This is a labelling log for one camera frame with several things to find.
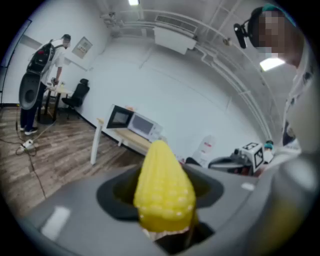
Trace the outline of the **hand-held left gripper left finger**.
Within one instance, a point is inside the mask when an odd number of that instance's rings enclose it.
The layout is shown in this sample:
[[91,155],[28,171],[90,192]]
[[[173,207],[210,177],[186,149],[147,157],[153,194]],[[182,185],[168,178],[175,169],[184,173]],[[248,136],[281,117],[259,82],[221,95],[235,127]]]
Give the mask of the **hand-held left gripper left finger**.
[[70,182],[21,219],[48,256],[165,256],[138,223],[133,183],[139,166]]

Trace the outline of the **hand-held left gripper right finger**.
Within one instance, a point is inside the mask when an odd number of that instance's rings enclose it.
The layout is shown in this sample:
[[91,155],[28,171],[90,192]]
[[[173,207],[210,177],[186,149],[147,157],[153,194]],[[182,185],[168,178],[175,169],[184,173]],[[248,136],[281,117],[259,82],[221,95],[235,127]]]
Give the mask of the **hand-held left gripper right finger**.
[[188,256],[264,256],[286,244],[309,218],[320,193],[320,155],[283,157],[260,177],[185,165],[209,190],[197,202],[204,241]]

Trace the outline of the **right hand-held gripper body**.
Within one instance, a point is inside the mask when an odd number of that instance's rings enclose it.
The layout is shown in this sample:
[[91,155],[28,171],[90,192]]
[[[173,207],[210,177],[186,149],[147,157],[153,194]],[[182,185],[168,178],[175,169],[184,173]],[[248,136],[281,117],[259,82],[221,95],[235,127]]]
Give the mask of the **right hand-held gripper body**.
[[236,148],[230,156],[212,160],[208,168],[230,174],[253,176],[264,162],[263,144],[251,142]]

